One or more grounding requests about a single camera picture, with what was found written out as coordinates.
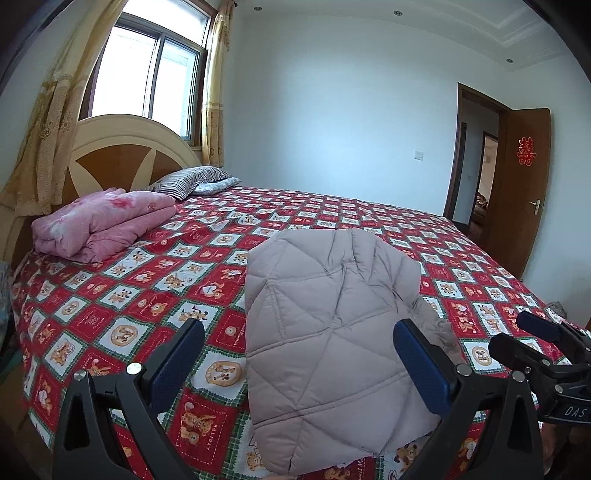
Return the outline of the light pink puffer jacket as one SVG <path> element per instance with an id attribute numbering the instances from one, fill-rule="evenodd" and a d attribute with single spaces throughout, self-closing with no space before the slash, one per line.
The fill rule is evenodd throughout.
<path id="1" fill-rule="evenodd" d="M 410 319 L 460 359 L 421 277 L 417 261 L 361 229 L 283 230 L 249 251 L 245 371 L 267 470 L 346 465 L 436 429 L 393 343 L 394 325 Z"/>

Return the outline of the cream and wood headboard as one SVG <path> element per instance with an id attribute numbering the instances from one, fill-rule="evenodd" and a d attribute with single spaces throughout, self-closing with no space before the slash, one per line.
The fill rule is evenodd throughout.
<path id="1" fill-rule="evenodd" d="M 148 191 L 165 175 L 194 166 L 197 156 L 190 146 L 159 122 L 129 114 L 90 117 L 77 126 L 62 202 L 51 213 L 110 188 Z M 17 267 L 35 250 L 32 222 L 38 218 L 2 214 L 1 258 L 10 267 Z"/>

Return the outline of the folded pink blanket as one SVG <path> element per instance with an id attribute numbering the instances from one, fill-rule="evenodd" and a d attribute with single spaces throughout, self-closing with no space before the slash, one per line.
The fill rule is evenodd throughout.
<path id="1" fill-rule="evenodd" d="M 177 213 L 173 197 L 110 188 L 78 198 L 32 222 L 38 253 L 78 263 L 103 261 Z"/>

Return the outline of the right beige curtain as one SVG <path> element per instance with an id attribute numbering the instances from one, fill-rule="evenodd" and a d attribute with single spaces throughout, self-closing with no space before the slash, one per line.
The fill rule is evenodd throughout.
<path id="1" fill-rule="evenodd" d="M 201 162 L 223 165 L 222 83 L 224 57 L 229 51 L 235 1 L 222 1 L 214 17 L 207 43 L 201 112 Z"/>

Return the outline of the dark wooden door frame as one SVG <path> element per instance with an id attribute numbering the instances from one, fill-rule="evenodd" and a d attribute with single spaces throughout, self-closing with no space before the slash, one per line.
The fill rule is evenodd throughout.
<path id="1" fill-rule="evenodd" d="M 479 195 L 496 206 L 505 161 L 507 122 L 512 109 L 501 101 L 460 83 L 457 86 L 457 126 L 444 217 L 463 234 L 480 234 L 492 219 L 473 220 Z"/>

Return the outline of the brown wooden door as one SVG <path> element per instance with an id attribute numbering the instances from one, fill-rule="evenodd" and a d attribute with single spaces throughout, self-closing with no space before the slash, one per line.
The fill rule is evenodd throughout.
<path id="1" fill-rule="evenodd" d="M 530 167 L 516 156 L 518 140 L 532 137 L 537 153 Z M 481 236 L 482 248 L 512 275 L 520 278 L 527 266 L 538 233 L 551 163 L 551 111 L 547 108 L 512 110 L 507 122 L 502 182 L 489 202 L 492 219 Z M 535 215 L 530 201 L 541 200 Z"/>

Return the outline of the window with frame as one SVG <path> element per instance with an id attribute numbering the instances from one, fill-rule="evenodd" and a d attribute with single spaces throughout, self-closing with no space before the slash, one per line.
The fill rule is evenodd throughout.
<path id="1" fill-rule="evenodd" d="M 142 116 L 197 146 L 217 13 L 208 1 L 127 2 L 93 68 L 80 117 Z"/>

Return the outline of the red double happiness decal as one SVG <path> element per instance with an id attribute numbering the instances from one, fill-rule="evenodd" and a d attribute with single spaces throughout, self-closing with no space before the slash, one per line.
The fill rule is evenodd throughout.
<path id="1" fill-rule="evenodd" d="M 522 137 L 518 140 L 516 156 L 520 165 L 530 167 L 533 164 L 537 153 L 534 151 L 532 137 Z"/>

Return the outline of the clothes pile on floor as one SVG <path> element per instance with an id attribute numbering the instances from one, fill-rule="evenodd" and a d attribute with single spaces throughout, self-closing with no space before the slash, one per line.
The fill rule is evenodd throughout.
<path id="1" fill-rule="evenodd" d="M 563 305 L 559 302 L 559 301 L 553 301 L 547 304 L 547 307 L 552 310 L 556 315 L 559 315 L 560 317 L 567 319 L 568 318 L 568 314 L 565 310 L 565 308 L 563 307 Z"/>

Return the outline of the left beige curtain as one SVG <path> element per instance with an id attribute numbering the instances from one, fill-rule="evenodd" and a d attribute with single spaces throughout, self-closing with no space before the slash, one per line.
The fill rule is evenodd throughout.
<path id="1" fill-rule="evenodd" d="M 92 1 L 41 84 L 1 204 L 17 217 L 47 215 L 62 202 L 84 91 L 124 1 Z"/>

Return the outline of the red patterned bed quilt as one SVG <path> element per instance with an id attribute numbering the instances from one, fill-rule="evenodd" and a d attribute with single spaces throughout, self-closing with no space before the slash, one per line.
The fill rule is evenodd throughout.
<path id="1" fill-rule="evenodd" d="M 116 373 L 196 319 L 204 324 L 204 351 L 161 423 L 200 478 L 263 477 L 242 374 L 246 255 L 280 230 L 309 228 L 362 228 L 418 261 L 422 296 L 451 323 L 477 371 L 505 374 L 487 349 L 500 332 L 565 362 L 552 344 L 516 323 L 521 311 L 546 319 L 553 311 L 447 219 L 361 200 L 235 187 L 186 199 L 168 222 L 103 262 L 27 259 L 13 308 L 24 400 L 44 443 L 55 439 L 75 371 Z"/>

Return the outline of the striped grey pillow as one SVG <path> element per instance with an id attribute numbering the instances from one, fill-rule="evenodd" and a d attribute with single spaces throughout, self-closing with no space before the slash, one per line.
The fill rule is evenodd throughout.
<path id="1" fill-rule="evenodd" d="M 147 187 L 148 191 L 169 195 L 176 201 L 190 196 L 211 196 L 238 185 L 240 179 L 214 166 L 198 166 L 172 172 Z"/>

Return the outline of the beige curtain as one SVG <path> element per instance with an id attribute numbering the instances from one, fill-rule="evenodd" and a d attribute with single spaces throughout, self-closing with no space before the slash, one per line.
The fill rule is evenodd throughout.
<path id="1" fill-rule="evenodd" d="M 47 215 L 62 202 L 84 91 L 124 1 L 92 1 L 41 84 L 1 204 L 17 217 Z"/>
<path id="2" fill-rule="evenodd" d="M 235 1 L 222 1 L 214 17 L 207 43 L 201 112 L 201 162 L 223 165 L 222 83 L 224 57 L 229 51 Z"/>

